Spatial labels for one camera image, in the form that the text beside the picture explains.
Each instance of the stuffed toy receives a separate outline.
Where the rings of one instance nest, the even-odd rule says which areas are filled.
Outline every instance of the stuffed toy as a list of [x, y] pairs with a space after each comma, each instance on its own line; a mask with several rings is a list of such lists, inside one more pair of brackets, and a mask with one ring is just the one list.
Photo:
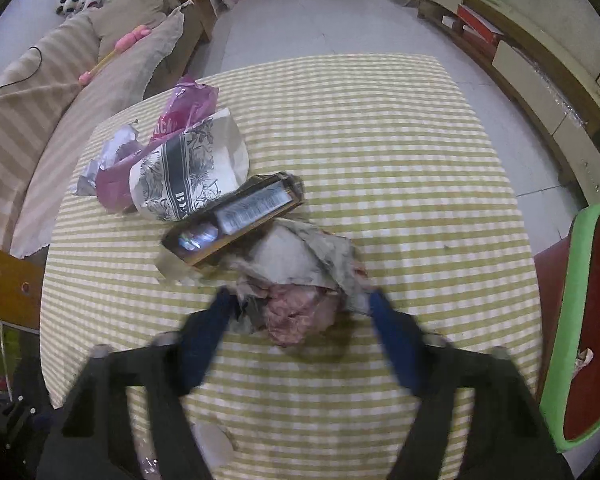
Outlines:
[[80, 0], [60, 0], [60, 5], [56, 9], [56, 14], [58, 16], [70, 18], [82, 10], [81, 3], [82, 2]]
[[93, 67], [88, 72], [85, 72], [78, 78], [78, 82], [81, 86], [87, 86], [94, 76], [102, 70], [102, 68], [113, 58], [122, 54], [125, 50], [130, 49], [134, 46], [139, 40], [142, 40], [145, 36], [151, 34], [151, 29], [146, 25], [138, 25], [131, 32], [126, 33], [122, 38], [116, 41], [116, 46], [113, 48], [111, 52], [109, 52], [101, 62], [99, 62], [95, 67]]
[[93, 7], [100, 8], [102, 0], [60, 0], [60, 5], [56, 9], [56, 14], [70, 18], [75, 16], [83, 9], [91, 9]]

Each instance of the table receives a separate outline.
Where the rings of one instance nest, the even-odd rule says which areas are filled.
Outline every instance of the table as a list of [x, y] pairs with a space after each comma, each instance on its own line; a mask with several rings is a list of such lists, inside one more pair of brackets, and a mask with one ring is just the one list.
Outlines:
[[[376, 285], [456, 345], [509, 348], [529, 385], [541, 323], [528, 238], [495, 150], [433, 57], [320, 56], [221, 73], [220, 88], [250, 155], [250, 173], [289, 171], [304, 212], [352, 238]], [[146, 141], [168, 93], [100, 124], [74, 179], [120, 125]], [[107, 215], [67, 193], [46, 263], [42, 369], [58, 406], [95, 344], [128, 349], [206, 308], [221, 276], [164, 285], [154, 266], [166, 226]], [[141, 392], [132, 418], [147, 428]], [[441, 478], [458, 471], [472, 391], [459, 393]], [[381, 479], [404, 442], [416, 400], [401, 391], [370, 320], [340, 320], [302, 351], [265, 335], [225, 336], [206, 383], [184, 399], [192, 419], [220, 425], [236, 460], [227, 480]]]

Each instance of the striped sofa cover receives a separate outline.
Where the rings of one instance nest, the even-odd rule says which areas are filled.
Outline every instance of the striped sofa cover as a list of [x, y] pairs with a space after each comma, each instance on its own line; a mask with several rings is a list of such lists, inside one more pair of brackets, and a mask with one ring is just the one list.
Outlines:
[[156, 67], [183, 33], [186, 5], [83, 89], [78, 76], [96, 64], [99, 48], [89, 11], [64, 22], [5, 70], [0, 249], [22, 258], [51, 242], [60, 202], [94, 127], [142, 100]]

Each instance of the red box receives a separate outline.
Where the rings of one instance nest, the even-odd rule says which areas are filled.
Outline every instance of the red box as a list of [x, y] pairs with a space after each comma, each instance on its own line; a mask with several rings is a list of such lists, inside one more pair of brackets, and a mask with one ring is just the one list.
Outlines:
[[466, 5], [458, 6], [458, 18], [480, 34], [487, 43], [497, 45], [503, 37], [502, 31], [498, 27]]
[[483, 53], [489, 61], [493, 61], [496, 56], [496, 46], [494, 44], [484, 41], [484, 38], [473, 30], [469, 25], [462, 27], [462, 37], [471, 43], [477, 50]]

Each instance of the chair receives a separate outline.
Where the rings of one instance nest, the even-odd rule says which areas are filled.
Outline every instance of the chair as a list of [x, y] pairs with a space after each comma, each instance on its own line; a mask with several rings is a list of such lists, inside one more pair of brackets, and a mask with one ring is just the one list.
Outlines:
[[[559, 451], [600, 429], [600, 205], [583, 209], [568, 238], [535, 257], [542, 309], [540, 409]], [[574, 378], [576, 354], [594, 357]]]

